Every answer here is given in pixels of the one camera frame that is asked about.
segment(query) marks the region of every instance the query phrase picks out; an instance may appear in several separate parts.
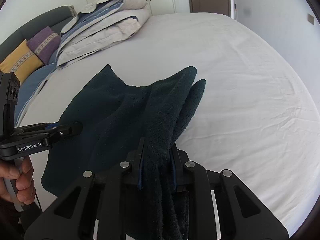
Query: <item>white bed sheet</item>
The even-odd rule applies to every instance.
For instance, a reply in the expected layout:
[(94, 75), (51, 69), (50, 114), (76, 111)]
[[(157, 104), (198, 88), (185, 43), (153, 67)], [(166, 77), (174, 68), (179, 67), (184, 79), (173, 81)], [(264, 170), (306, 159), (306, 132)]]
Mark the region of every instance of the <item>white bed sheet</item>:
[[(207, 86), (178, 148), (208, 170), (232, 170), (290, 236), (299, 228), (320, 194), (319, 114), (300, 78), (262, 38), (218, 14), (151, 17), (134, 37), (56, 70), (21, 125), (58, 121), (106, 64), (136, 86), (195, 66)], [(31, 158), (46, 208), (55, 199), (40, 183), (47, 154)]]

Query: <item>wall outlet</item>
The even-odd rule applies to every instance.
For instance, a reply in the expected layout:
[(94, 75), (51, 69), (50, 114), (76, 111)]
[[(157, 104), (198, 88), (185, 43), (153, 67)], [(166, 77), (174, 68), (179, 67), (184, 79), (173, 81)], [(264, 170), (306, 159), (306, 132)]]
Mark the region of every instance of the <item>wall outlet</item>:
[(310, 22), (313, 25), (315, 25), (315, 18), (311, 14), (308, 14), (308, 22)]

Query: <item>round metal bolt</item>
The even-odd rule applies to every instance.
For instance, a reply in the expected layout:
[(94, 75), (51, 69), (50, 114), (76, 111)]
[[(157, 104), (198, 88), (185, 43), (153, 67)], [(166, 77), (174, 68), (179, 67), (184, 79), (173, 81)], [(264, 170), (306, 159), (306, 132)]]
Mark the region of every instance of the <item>round metal bolt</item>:
[(222, 172), (222, 174), (223, 174), (224, 176), (226, 176), (226, 177), (231, 177), (232, 171), (224, 170), (224, 171)]
[(188, 162), (186, 162), (186, 166), (187, 166), (188, 168), (193, 168), (193, 167), (195, 166), (195, 163), (194, 163), (194, 162), (191, 162), (191, 161), (188, 161)]
[(84, 173), (82, 173), (82, 176), (84, 176), (85, 178), (90, 178), (92, 176), (92, 171), (85, 171)]
[(128, 168), (129, 165), (130, 165), (130, 163), (128, 163), (128, 162), (121, 162), (121, 163), (120, 163), (120, 167), (121, 167), (121, 168)]

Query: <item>human hand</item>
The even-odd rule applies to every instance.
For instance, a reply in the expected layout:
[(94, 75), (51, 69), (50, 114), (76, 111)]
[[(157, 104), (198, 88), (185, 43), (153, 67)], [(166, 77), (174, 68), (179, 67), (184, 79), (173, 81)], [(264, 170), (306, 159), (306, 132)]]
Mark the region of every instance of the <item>human hand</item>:
[(24, 157), (21, 167), (22, 174), (20, 174), (17, 167), (0, 160), (0, 198), (13, 202), (4, 184), (3, 178), (16, 179), (16, 187), (19, 190), (17, 198), (20, 202), (29, 205), (35, 200), (36, 195), (36, 189), (32, 179), (33, 167), (29, 156)]

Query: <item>headboard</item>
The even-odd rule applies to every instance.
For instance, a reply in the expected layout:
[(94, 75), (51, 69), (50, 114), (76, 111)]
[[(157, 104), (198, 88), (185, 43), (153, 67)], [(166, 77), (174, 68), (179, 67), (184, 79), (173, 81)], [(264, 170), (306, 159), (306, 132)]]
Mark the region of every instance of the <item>headboard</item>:
[(12, 33), (0, 44), (0, 62), (13, 52), (21, 42), (31, 39), (39, 31), (49, 26), (54, 32), (60, 34), (62, 28), (76, 15), (73, 6), (61, 6), (45, 12), (27, 22)]

